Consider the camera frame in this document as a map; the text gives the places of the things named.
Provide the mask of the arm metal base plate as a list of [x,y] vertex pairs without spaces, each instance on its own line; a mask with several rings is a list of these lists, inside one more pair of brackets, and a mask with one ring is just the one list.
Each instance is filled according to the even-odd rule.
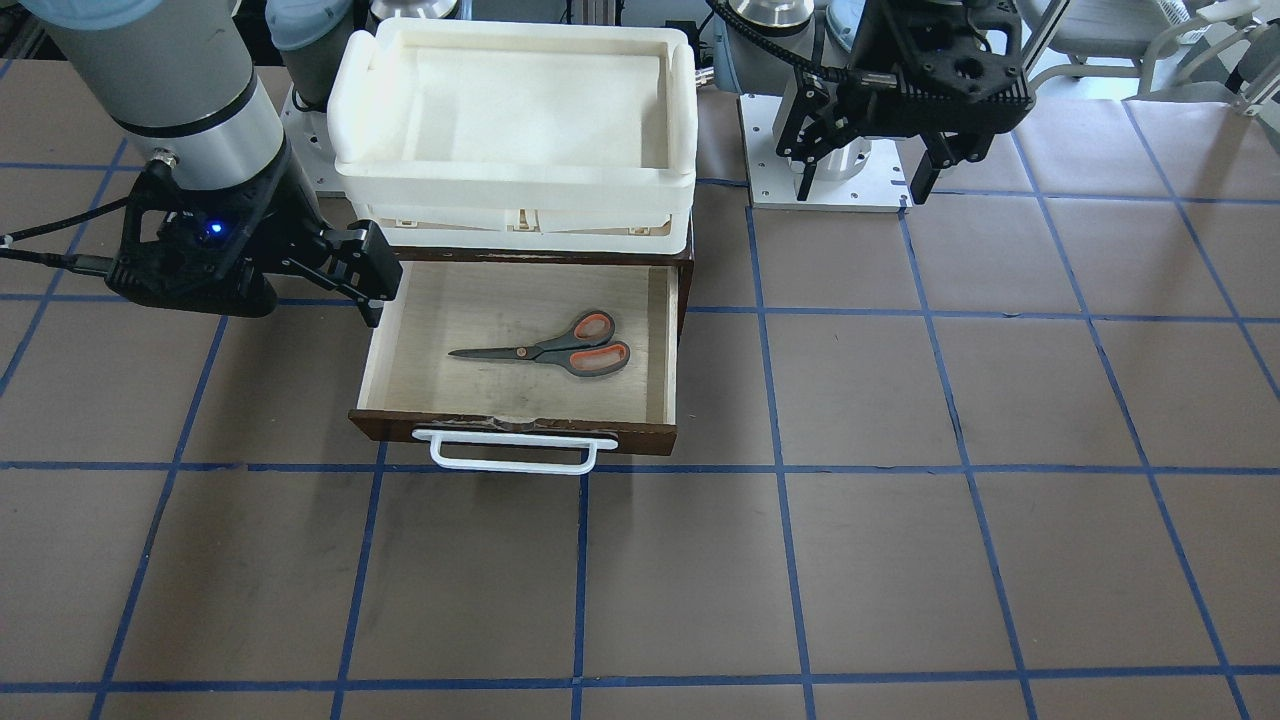
[[307,106],[293,85],[282,104],[280,119],[292,151],[319,197],[343,199],[346,190],[335,169],[328,114]]
[[818,161],[810,191],[801,200],[803,163],[774,151],[782,101],[771,95],[739,97],[748,182],[755,208],[896,213],[913,206],[899,146],[892,138],[859,138]]

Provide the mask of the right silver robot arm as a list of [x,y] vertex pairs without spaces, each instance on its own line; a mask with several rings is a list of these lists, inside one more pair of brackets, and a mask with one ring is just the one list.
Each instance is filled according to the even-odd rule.
[[95,275],[146,307],[261,318],[271,275],[355,302],[376,327],[402,268],[371,220],[344,229],[317,206],[224,3],[28,1],[105,111],[145,155],[113,258],[20,250],[90,211],[12,232],[3,256]]

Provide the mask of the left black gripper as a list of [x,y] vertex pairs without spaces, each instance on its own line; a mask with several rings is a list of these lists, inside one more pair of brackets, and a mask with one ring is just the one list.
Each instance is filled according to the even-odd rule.
[[[983,161],[993,135],[1015,128],[1036,105],[1012,1],[868,1],[846,70],[838,115],[856,135],[923,141],[909,184],[915,205],[943,170]],[[835,142],[829,105],[817,76],[795,72],[774,117],[774,154],[803,202],[815,187],[833,188],[863,170],[863,140]]]

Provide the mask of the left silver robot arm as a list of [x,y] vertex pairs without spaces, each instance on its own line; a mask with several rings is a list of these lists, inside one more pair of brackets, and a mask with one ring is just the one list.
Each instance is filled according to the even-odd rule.
[[1036,95],[1011,1],[713,1],[716,82],[780,100],[764,138],[790,195],[854,197],[879,141],[920,138],[909,201],[956,165],[986,159]]

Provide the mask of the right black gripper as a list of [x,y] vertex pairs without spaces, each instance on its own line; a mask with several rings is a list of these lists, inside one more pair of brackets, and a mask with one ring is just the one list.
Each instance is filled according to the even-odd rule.
[[300,164],[280,150],[256,174],[220,190],[184,190],[180,160],[155,150],[127,199],[114,293],[146,307],[261,318],[274,311],[270,273],[344,295],[376,328],[403,268],[372,220],[326,227]]

